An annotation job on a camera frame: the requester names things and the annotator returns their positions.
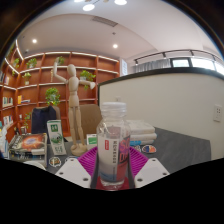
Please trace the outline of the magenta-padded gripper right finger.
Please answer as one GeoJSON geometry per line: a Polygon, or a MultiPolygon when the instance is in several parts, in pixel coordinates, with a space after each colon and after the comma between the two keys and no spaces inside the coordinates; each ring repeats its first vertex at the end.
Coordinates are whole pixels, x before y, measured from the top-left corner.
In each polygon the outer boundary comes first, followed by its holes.
{"type": "Polygon", "coordinates": [[[130,170],[134,186],[140,188],[169,175],[157,158],[148,159],[141,152],[130,148],[130,170]]]}

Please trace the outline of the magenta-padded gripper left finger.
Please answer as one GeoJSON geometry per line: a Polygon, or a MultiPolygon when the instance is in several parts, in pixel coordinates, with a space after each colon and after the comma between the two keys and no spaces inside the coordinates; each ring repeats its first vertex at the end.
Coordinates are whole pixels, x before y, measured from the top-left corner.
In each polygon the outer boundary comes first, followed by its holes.
{"type": "Polygon", "coordinates": [[[69,158],[56,172],[56,175],[83,188],[91,186],[97,159],[97,148],[94,147],[78,159],[69,158]]]}

